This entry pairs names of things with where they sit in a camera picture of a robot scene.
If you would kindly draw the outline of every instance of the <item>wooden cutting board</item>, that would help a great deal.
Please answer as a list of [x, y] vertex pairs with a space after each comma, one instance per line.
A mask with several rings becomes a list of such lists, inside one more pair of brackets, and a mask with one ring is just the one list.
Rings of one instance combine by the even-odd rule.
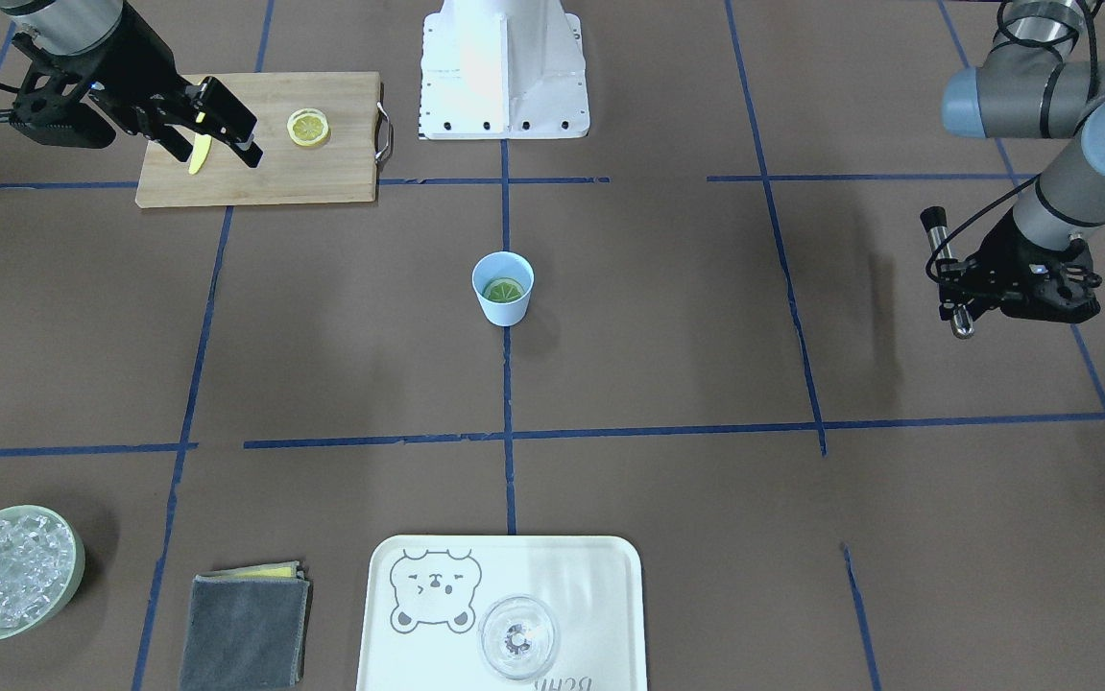
[[[188, 75], [193, 84], [206, 75]], [[230, 205], [325, 205], [377, 199], [378, 73], [270, 73], [215, 75], [257, 115], [254, 140], [262, 163], [250, 169], [228, 145], [213, 142], [197, 175], [150, 142], [135, 201], [157, 207]], [[329, 121], [329, 139], [317, 148], [288, 137], [288, 115], [318, 108]], [[193, 133], [180, 129], [189, 140]]]

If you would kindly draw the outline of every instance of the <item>white tray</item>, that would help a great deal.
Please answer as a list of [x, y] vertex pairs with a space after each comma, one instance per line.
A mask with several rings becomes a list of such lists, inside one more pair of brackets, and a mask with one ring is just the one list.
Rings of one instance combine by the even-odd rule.
[[[556, 657], [537, 678], [505, 679], [481, 650], [487, 609], [513, 595], [556, 618]], [[386, 540], [369, 564], [355, 688], [648, 691], [639, 555], [619, 537]]]

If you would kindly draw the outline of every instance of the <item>folded cloth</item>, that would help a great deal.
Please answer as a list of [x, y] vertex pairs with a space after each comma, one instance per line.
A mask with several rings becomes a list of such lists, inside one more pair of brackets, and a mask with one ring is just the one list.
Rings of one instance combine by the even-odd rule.
[[301, 681], [309, 582], [297, 562], [198, 574], [180, 691], [253, 691]]

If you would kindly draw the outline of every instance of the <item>light blue cup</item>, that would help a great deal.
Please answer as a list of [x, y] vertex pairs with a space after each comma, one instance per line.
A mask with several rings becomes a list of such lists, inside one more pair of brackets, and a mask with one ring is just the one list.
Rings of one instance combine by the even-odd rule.
[[[516, 280], [523, 287], [523, 296], [513, 302], [492, 302], [483, 296], [487, 284], [498, 279]], [[535, 287], [535, 270], [530, 262], [520, 254], [513, 252], [494, 252], [480, 262], [472, 272], [472, 287], [480, 299], [483, 316], [496, 326], [514, 326], [526, 316], [526, 306], [530, 305], [530, 290]]]

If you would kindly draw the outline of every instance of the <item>lemon slice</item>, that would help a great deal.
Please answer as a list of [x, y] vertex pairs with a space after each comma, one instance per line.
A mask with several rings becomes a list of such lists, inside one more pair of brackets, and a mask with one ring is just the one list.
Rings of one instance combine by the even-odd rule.
[[302, 108], [288, 117], [288, 136], [301, 146], [316, 146], [329, 136], [326, 114], [318, 108]]
[[483, 297], [488, 302], [513, 302], [523, 296], [523, 284], [512, 279], [494, 279], [483, 289]]

